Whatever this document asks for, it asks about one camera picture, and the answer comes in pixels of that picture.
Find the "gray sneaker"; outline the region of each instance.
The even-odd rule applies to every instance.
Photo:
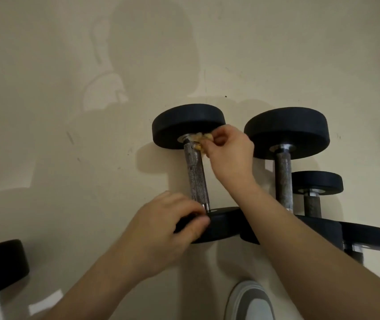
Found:
[[[274,320],[273,306],[262,286],[255,281],[240,282],[231,291],[225,320]]]

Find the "forearm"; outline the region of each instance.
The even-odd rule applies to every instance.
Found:
[[[120,249],[110,248],[43,320],[108,319],[138,283]]]
[[[380,319],[380,278],[333,247],[251,179],[225,184],[306,320]]]

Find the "right hand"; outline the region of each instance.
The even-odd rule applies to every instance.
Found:
[[[252,180],[253,142],[236,127],[220,126],[212,133],[213,141],[201,140],[211,160],[216,178],[228,187],[237,180]]]

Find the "floor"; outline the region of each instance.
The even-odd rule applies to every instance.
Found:
[[[182,152],[151,139],[153,119],[187,103],[240,129],[275,107],[321,111],[331,144],[293,170],[343,177],[326,218],[380,226],[380,0],[0,0],[0,241],[21,239],[32,270],[0,293],[0,319],[66,292],[144,202],[188,191]],[[233,205],[205,170],[211,206]],[[273,186],[271,162],[254,174]],[[365,265],[380,276],[380,252]],[[191,247],[112,319],[219,320],[245,278],[278,319],[300,319],[239,238]]]

